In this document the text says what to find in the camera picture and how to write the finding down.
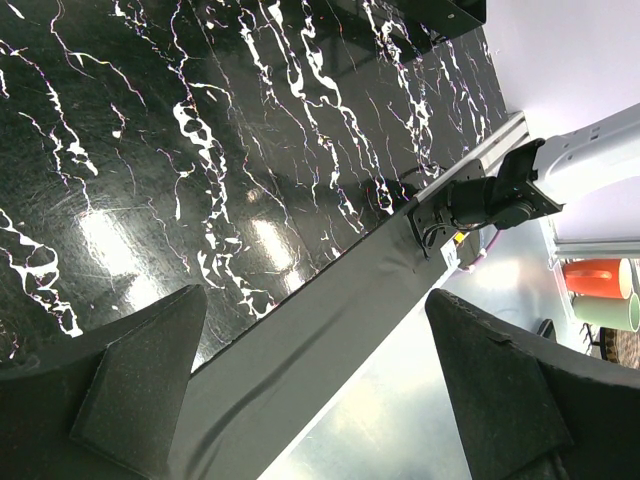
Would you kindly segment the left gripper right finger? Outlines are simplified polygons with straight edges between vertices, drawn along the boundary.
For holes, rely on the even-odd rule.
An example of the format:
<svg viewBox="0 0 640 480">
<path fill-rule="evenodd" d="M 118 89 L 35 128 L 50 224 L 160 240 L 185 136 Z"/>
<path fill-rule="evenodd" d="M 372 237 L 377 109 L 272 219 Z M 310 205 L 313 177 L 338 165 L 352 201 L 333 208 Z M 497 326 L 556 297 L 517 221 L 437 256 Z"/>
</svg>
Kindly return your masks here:
<svg viewBox="0 0 640 480">
<path fill-rule="evenodd" d="M 425 302 L 474 479 L 636 479 L 639 373 L 443 289 Z"/>
</svg>

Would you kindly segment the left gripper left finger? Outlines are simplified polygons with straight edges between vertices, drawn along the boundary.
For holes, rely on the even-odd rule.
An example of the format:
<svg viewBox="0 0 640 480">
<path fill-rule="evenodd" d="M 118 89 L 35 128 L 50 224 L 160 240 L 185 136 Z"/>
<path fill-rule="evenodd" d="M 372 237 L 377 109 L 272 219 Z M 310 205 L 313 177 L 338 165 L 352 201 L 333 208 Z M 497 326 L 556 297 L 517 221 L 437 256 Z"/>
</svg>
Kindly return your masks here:
<svg viewBox="0 0 640 480">
<path fill-rule="evenodd" d="M 200 285 L 1 367 L 4 479 L 158 479 L 207 309 Z"/>
</svg>

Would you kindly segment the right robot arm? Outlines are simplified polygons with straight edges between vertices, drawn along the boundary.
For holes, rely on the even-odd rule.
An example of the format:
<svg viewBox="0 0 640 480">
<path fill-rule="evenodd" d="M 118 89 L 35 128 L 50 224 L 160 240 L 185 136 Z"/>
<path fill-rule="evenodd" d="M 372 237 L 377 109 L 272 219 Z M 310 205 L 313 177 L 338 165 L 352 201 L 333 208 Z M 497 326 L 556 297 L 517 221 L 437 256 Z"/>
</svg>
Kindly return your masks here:
<svg viewBox="0 0 640 480">
<path fill-rule="evenodd" d="M 451 179 L 419 193 L 408 218 L 424 254 L 437 231 L 507 230 L 554 215 L 585 195 L 639 175 L 639 106 L 506 153 L 493 176 Z"/>
</svg>

